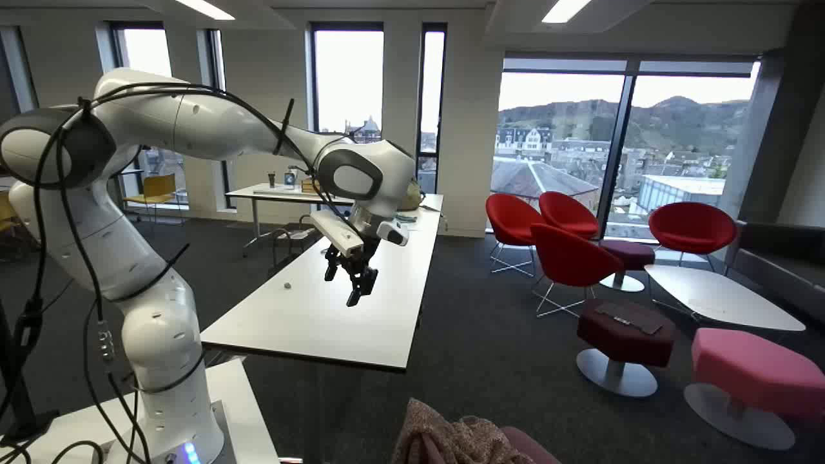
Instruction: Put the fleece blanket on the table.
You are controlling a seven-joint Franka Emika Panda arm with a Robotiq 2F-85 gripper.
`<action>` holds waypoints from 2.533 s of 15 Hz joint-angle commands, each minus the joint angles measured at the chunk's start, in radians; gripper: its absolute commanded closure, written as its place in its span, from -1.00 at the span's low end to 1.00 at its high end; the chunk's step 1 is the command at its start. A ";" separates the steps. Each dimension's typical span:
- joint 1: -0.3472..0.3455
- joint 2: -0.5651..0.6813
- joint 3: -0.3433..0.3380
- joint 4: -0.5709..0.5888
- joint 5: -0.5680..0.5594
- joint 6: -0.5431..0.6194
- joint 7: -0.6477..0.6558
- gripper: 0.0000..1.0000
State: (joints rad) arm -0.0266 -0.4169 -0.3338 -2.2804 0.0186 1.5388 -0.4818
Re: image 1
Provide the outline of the white robot base table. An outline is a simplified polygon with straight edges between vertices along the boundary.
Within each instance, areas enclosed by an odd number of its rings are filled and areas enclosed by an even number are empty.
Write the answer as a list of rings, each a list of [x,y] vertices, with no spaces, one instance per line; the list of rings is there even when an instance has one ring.
[[[33,438],[6,438],[2,464],[278,464],[241,360],[169,392],[140,392],[58,416]]]

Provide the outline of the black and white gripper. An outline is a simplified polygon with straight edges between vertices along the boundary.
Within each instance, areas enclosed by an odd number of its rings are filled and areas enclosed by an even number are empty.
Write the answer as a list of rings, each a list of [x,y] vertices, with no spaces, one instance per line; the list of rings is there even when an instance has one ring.
[[[380,242],[392,242],[404,247],[411,235],[395,219],[383,219],[377,227],[359,229],[353,223],[339,218],[336,211],[312,211],[309,223],[331,242],[324,250],[324,282],[332,282],[339,268],[346,268],[350,276],[349,308],[357,308],[361,298],[370,298],[380,276],[377,268],[370,268],[372,256]]]

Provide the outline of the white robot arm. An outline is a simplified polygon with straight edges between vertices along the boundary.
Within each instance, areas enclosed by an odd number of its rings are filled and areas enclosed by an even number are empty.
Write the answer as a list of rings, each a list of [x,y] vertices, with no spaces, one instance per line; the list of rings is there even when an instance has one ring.
[[[408,240],[395,211],[412,180],[412,159],[386,140],[359,146],[304,133],[228,90],[130,68],[103,73],[87,101],[2,124],[15,214],[99,304],[125,313],[121,347],[145,412],[99,463],[212,464],[225,434],[210,402],[193,293],[108,197],[108,179],[143,147],[201,161],[245,153],[303,161],[323,200],[353,204],[350,218],[317,211],[312,224],[331,240],[327,271],[349,275],[357,300],[377,282],[377,247]]]

